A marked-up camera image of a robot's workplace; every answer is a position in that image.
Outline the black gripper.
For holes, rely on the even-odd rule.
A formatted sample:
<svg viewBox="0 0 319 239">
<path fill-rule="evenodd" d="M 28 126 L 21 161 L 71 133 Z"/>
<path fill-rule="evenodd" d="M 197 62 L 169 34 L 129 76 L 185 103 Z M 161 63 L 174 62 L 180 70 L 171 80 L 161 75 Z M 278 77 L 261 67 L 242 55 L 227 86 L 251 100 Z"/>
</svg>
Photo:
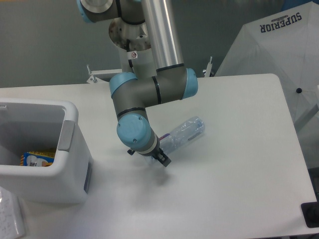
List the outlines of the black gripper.
<svg viewBox="0 0 319 239">
<path fill-rule="evenodd" d="M 163 152 L 162 149 L 159 149 L 160 142 L 154 141 L 152 144 L 146 143 L 144 145 L 135 145 L 133 148 L 130 148 L 127 153 L 133 155 L 138 153 L 142 156 L 152 156 L 160 162 L 164 167 L 167 167 L 171 163 L 171 159 Z"/>
</svg>

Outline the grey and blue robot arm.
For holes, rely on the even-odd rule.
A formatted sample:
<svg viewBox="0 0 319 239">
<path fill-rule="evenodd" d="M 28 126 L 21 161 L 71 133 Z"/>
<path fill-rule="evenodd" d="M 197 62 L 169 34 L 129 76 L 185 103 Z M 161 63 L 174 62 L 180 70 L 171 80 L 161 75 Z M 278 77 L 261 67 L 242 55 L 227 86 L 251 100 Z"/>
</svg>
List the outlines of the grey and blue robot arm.
<svg viewBox="0 0 319 239">
<path fill-rule="evenodd" d="M 131 153 L 170 164 L 146 108 L 194 96 L 196 73 L 186 68 L 169 0 L 79 0 L 86 22 L 111 20 L 109 35 L 125 51 L 128 68 L 110 79 L 117 134 Z"/>
</svg>

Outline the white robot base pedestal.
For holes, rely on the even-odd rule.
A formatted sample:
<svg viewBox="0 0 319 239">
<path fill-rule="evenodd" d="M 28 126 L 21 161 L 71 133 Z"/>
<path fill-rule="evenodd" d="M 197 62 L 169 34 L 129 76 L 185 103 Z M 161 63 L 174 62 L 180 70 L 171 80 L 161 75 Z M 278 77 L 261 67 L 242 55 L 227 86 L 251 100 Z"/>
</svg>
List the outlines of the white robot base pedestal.
<svg viewBox="0 0 319 239">
<path fill-rule="evenodd" d="M 109 37 L 119 52 L 123 72 L 133 72 L 139 79 L 157 74 L 146 23 L 131 25 L 115 18 Z"/>
</svg>

